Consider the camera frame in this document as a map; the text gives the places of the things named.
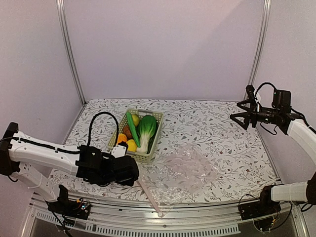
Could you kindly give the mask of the clear zip top bag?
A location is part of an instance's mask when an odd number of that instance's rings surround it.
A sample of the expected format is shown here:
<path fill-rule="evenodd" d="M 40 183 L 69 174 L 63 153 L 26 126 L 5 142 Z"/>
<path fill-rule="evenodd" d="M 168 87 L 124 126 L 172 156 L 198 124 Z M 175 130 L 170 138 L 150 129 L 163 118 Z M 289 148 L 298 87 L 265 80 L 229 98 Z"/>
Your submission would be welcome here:
<path fill-rule="evenodd" d="M 138 168 L 138 183 L 159 218 L 219 178 L 218 169 L 195 144 L 181 146 L 156 161 L 139 163 Z"/>

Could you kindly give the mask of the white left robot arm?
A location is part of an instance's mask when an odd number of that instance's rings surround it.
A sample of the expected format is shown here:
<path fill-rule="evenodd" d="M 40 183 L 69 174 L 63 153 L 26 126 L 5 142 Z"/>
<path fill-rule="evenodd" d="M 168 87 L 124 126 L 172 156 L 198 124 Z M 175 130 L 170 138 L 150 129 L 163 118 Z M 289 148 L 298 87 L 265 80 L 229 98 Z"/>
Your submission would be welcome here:
<path fill-rule="evenodd" d="M 122 145 L 117 145 L 111 154 L 93 146 L 46 142 L 26 135 L 17 123 L 11 122 L 0 141 L 0 173 L 17 178 L 45 201 L 53 202 L 62 214 L 70 214 L 73 203 L 62 196 L 62 187 L 54 185 L 34 165 L 61 170 L 99 187 L 110 183 L 133 186 L 139 169 L 126 151 Z"/>

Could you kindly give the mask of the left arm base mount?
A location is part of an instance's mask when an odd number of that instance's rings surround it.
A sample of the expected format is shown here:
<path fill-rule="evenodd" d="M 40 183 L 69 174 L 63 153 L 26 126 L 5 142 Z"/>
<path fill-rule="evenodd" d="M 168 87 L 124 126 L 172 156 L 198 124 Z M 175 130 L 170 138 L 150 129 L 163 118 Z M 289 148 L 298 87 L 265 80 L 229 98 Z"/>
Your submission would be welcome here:
<path fill-rule="evenodd" d="M 70 200 L 68 189 L 59 185 L 59 196 L 57 201 L 48 202 L 48 210 L 61 214 L 63 217 L 73 217 L 87 220 L 91 210 L 91 203 L 83 198 Z"/>

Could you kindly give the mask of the green cucumber toy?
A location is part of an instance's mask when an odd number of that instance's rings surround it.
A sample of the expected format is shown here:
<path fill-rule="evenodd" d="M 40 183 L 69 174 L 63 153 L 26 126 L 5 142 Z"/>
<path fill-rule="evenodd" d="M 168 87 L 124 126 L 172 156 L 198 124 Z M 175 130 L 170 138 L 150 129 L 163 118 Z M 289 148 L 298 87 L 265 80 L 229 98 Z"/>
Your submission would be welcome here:
<path fill-rule="evenodd" d="M 129 128 L 130 128 L 131 134 L 133 136 L 133 139 L 134 139 L 137 147 L 140 147 L 141 146 L 140 145 L 140 140 L 139 140 L 138 134 L 136 132 L 136 127 L 134 125 L 132 114 L 130 112 L 127 112 L 126 113 L 126 118 L 127 118 L 127 122 L 128 122 Z"/>

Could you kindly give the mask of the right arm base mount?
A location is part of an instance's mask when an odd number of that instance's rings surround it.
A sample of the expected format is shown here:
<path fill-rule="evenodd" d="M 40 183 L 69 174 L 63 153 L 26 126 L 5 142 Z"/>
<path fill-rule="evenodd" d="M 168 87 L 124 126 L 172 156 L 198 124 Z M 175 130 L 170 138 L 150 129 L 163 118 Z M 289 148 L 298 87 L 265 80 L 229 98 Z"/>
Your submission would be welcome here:
<path fill-rule="evenodd" d="M 241 203 L 241 199 L 238 203 L 238 210 L 242 220 L 259 218 L 281 211 L 279 202 L 272 201 L 269 197 L 260 197 L 255 201 L 246 203 Z"/>

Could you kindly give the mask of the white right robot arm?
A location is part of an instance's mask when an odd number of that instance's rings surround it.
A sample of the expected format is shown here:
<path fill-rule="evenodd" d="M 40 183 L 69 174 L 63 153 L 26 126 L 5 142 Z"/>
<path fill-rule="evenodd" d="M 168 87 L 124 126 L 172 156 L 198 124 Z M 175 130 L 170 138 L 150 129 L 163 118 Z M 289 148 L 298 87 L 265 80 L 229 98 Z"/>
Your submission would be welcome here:
<path fill-rule="evenodd" d="M 274 208 L 274 201 L 316 203 L 316 130 L 293 109 L 289 99 L 273 99 L 263 107 L 255 97 L 238 102 L 241 113 L 230 119 L 245 130 L 255 128 L 268 154 L 278 184 L 263 188 L 255 205 L 259 215 Z"/>

